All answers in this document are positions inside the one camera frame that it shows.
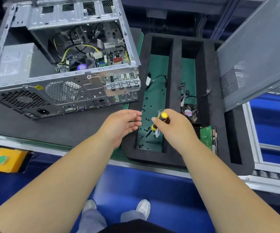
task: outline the side panel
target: side panel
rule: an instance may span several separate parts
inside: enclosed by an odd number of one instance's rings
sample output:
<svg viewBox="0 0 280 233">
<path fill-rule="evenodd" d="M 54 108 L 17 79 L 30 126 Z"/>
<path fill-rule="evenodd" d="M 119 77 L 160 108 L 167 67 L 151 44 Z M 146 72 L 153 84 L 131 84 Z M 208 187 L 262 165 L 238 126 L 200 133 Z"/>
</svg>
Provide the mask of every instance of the side panel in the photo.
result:
<svg viewBox="0 0 280 233">
<path fill-rule="evenodd" d="M 265 0 L 218 56 L 225 111 L 280 86 L 280 0 Z"/>
</svg>

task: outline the white shoe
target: white shoe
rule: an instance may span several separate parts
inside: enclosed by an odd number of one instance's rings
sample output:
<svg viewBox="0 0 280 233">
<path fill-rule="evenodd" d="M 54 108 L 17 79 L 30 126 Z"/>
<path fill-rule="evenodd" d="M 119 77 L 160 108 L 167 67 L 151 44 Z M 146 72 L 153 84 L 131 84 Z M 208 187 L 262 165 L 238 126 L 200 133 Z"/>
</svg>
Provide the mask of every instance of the white shoe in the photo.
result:
<svg viewBox="0 0 280 233">
<path fill-rule="evenodd" d="M 97 205 L 93 200 L 87 200 L 82 212 L 85 212 L 88 209 L 97 209 Z"/>
<path fill-rule="evenodd" d="M 143 213 L 145 219 L 149 217 L 150 210 L 151 210 L 151 204 L 148 200 L 141 200 L 136 208 L 136 211 Z"/>
</svg>

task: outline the right hand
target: right hand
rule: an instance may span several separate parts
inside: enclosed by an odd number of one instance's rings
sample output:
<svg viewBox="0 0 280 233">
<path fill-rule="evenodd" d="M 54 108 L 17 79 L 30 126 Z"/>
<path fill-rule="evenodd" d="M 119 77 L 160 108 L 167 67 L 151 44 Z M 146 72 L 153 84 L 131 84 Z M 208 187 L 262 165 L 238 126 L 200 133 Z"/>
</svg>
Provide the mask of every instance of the right hand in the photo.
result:
<svg viewBox="0 0 280 233">
<path fill-rule="evenodd" d="M 184 152 L 194 142 L 199 141 L 192 124 L 184 115 L 172 109 L 165 109 L 163 112 L 168 114 L 169 124 L 155 117 L 152 118 L 152 121 L 164 134 L 169 144 L 179 153 Z"/>
</svg>

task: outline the foam tray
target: foam tray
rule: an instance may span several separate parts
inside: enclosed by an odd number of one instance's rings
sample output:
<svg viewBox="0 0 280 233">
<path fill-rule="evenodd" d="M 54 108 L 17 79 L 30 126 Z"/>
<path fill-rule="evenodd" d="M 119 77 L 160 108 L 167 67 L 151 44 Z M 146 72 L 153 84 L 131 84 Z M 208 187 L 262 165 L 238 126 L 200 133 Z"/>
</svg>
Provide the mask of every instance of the foam tray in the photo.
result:
<svg viewBox="0 0 280 233">
<path fill-rule="evenodd" d="M 151 54 L 169 56 L 165 108 L 180 112 L 182 58 L 195 59 L 197 95 L 204 94 L 207 88 L 211 90 L 207 97 L 197 99 L 201 124 L 216 126 L 220 159 L 237 175 L 250 175 L 254 170 L 254 160 L 243 108 L 238 106 L 224 114 L 216 53 L 220 44 L 221 42 L 210 39 L 146 34 L 140 53 L 140 80 L 144 85 Z M 141 87 L 138 101 L 130 103 L 129 109 L 142 110 L 144 91 L 145 87 Z M 162 152 L 154 152 L 138 149 L 137 136 L 138 132 L 134 132 L 123 138 L 121 147 L 128 158 L 144 163 L 186 168 L 181 155 L 164 138 Z"/>
</svg>

